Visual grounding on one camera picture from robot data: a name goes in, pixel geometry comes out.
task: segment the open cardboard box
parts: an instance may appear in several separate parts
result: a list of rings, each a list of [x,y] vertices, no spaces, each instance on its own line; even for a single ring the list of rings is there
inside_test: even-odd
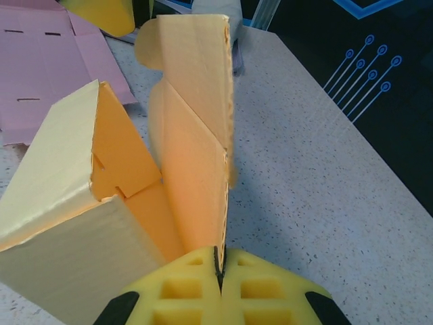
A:
[[[223,254],[233,182],[225,16],[140,30],[164,71],[149,100],[151,154],[107,83],[54,104],[0,201],[0,281],[67,325],[92,324],[129,282],[185,253]]]

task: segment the box flap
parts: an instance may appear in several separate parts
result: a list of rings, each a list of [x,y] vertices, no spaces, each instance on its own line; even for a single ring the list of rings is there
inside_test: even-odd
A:
[[[135,53],[164,72],[150,95],[150,142],[185,249],[218,246],[223,255],[235,179],[228,18],[158,16],[139,31]]]
[[[0,5],[17,9],[63,10],[63,7],[55,0],[0,0]]]
[[[89,180],[98,90],[96,80],[51,107],[0,200],[1,251],[97,203]]]
[[[0,0],[4,144],[29,145],[51,105],[94,79],[110,82],[123,104],[136,102],[98,28],[62,7],[35,10],[28,2]]]
[[[233,77],[228,17],[158,16],[140,29],[135,55],[148,68],[164,71],[164,77],[226,149],[229,183],[234,186]],[[154,120],[158,119],[149,121],[150,129]]]
[[[92,151],[93,195],[98,200],[120,196],[166,261],[182,256],[161,173],[107,83],[99,88]]]
[[[164,264],[118,197],[0,253],[0,279],[68,325],[92,324],[123,287]]]

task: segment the yellow object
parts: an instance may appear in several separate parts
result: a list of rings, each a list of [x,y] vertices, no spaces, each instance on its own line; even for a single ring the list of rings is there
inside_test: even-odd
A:
[[[129,324],[219,325],[221,293],[215,277],[213,247],[199,248],[127,286],[142,301]]]
[[[60,3],[72,13],[115,37],[135,30],[133,0],[61,0]],[[150,16],[153,3],[151,0]]]
[[[125,297],[136,293],[134,301]],[[228,249],[220,289],[214,249],[196,250],[127,286],[94,325],[324,325],[348,324],[329,305],[331,322],[308,295],[329,303],[322,287],[247,252]]]
[[[93,81],[51,107],[0,200],[0,281],[67,325],[91,324],[121,288],[185,253],[217,246],[224,255],[227,18],[155,22],[164,77],[149,128],[160,168],[110,86]]]

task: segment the tabletop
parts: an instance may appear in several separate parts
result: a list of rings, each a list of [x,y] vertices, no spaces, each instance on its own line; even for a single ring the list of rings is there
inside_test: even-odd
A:
[[[131,45],[108,43],[147,142],[147,97],[162,74]],[[240,43],[227,246],[322,285],[353,325],[433,324],[433,218],[276,35],[246,28]],[[23,154],[0,148],[0,195]],[[0,323],[61,324],[2,284]]]

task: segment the pink cardboard sheet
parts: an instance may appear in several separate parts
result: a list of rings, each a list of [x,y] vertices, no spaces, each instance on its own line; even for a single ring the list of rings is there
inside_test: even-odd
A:
[[[108,81],[123,104],[137,102],[97,27],[54,0],[0,0],[5,145],[29,145],[51,105],[95,79]]]

